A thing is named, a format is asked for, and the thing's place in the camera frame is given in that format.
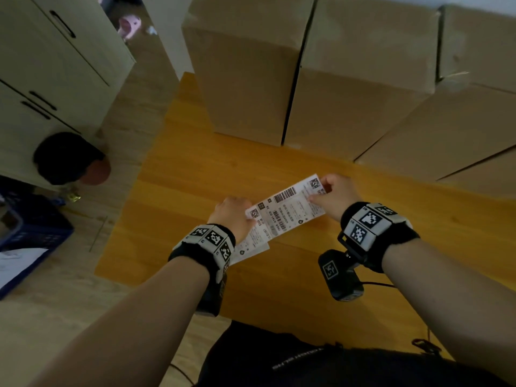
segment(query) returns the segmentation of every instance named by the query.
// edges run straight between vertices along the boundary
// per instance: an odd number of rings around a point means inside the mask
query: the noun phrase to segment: orange wooden tabletop
[[[351,176],[365,200],[394,208],[424,240],[516,289],[516,203],[215,134],[191,74],[181,81],[95,274],[138,285],[227,195],[255,203],[313,173],[329,172]],[[410,341],[424,338],[426,326],[396,289],[367,286],[350,303],[330,296],[317,258],[327,249],[343,249],[338,233],[339,224],[323,216],[230,267],[221,314],[313,344],[418,351]],[[363,281],[389,282],[364,267],[357,273]]]

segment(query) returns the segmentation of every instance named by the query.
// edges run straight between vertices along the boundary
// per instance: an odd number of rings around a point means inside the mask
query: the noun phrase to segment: brown cardboard box
[[[439,182],[479,194],[516,199],[516,148],[447,176]]]
[[[215,131],[280,145],[314,0],[193,0],[183,35]]]
[[[435,181],[516,145],[516,19],[445,8],[435,94],[357,162]]]
[[[285,144],[354,160],[435,89],[439,12],[319,0]]]

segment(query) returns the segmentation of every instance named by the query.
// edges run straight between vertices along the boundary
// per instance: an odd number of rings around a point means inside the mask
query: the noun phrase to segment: blue crate
[[[46,248],[32,265],[0,288],[0,300],[27,277],[43,260],[73,233],[72,224],[42,195],[19,193],[0,188],[8,211],[2,221],[9,233],[0,238],[0,251]]]

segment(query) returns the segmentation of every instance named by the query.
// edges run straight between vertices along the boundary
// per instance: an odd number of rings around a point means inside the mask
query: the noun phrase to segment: person's right arm
[[[311,202],[337,221],[361,201],[349,178],[330,174],[322,182],[329,193]],[[456,361],[516,385],[516,292],[421,239],[391,245],[382,268]]]

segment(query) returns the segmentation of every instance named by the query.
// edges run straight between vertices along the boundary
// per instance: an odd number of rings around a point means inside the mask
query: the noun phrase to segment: white cabinet
[[[105,83],[32,0],[2,0],[0,80],[75,128],[99,127],[119,89]]]
[[[134,59],[97,0],[33,0],[64,38],[117,90]]]
[[[73,131],[58,119],[0,83],[0,174],[47,189],[32,157],[38,145],[60,131]]]

